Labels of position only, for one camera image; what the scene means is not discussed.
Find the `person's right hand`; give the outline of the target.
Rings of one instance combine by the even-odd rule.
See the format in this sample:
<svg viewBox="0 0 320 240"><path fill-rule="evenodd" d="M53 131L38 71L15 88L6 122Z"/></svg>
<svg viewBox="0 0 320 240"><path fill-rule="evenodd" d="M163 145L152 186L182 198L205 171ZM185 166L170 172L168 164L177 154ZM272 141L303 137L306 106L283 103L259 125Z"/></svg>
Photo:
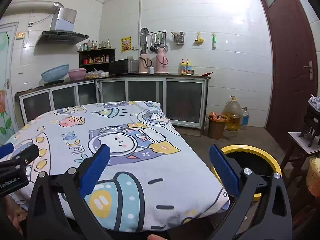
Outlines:
<svg viewBox="0 0 320 240"><path fill-rule="evenodd" d="M151 234L147 237L147 240L167 240L161 236Z"/></svg>

